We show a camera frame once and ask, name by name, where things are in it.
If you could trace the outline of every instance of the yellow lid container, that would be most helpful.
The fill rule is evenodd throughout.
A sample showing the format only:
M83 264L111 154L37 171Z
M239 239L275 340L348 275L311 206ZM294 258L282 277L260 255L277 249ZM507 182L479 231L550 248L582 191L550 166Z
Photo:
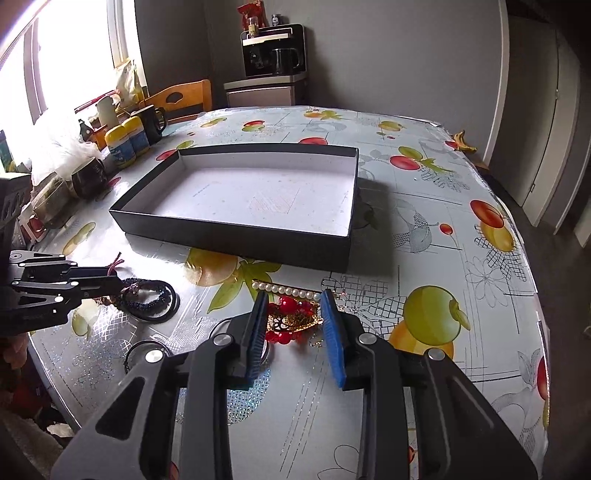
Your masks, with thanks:
M124 127L117 125L109 130L105 141L117 167L125 168L135 161L135 151Z
M142 130L144 129L142 121L138 116L132 116L127 120L124 120L121 126L125 128L128 134L137 128L141 128Z
M121 124L121 126L125 128L136 156L139 157L142 153L145 153L150 149L148 137L144 131L144 124L138 116L128 118Z

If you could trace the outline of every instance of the window frame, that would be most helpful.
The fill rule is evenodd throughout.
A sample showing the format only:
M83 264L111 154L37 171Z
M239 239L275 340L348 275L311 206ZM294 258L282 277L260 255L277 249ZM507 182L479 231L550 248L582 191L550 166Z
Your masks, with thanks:
M0 44L0 69L2 69L17 42L24 37L23 74L33 124L47 110L39 72L38 16L50 1L34 0ZM117 68L129 56L125 39L123 0L105 0L105 4L113 68Z

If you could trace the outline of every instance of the black box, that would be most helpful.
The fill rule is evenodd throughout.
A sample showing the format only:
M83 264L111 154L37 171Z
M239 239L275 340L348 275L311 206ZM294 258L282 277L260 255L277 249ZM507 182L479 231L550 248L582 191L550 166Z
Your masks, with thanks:
M133 235L345 272L359 151L332 145L185 148L109 210Z

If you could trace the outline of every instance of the chair backrest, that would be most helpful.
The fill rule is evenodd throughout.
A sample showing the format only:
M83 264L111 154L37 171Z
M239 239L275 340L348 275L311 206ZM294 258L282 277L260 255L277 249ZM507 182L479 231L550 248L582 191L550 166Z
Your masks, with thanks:
M209 80L182 83L168 87L146 98L146 105L164 108L167 112L194 105L203 105L205 112L212 110L212 84Z

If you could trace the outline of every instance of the tablecloth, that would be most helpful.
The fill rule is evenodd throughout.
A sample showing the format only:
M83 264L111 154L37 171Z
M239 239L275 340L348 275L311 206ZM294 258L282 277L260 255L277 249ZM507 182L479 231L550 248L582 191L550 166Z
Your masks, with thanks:
M115 200L177 148L241 142L359 149L346 274L139 238L113 221L108 208ZM248 279L256 278L312 290L330 287L341 309L394 346L422 353L438 345L492 403L541 471L549 411L546 343L524 246L508 211L436 122L314 107L209 112L182 124L117 174L40 251L64 253L82 266L108 265L121 252L120 277L159 278L181 297L178 313L161 325L102 306L83 336L70 324L32 335L50 391L74 427L122 378L122 358L133 343L154 338L174 353L195 348L220 319L250 311L254 291ZM230 288L238 279L241 286ZM322 342L274 345L255 386L247 393L228 392L235 476L353 479L361 398L336 388ZM408 416L416 478L420 452L410 406ZM178 429L182 421L179 410Z

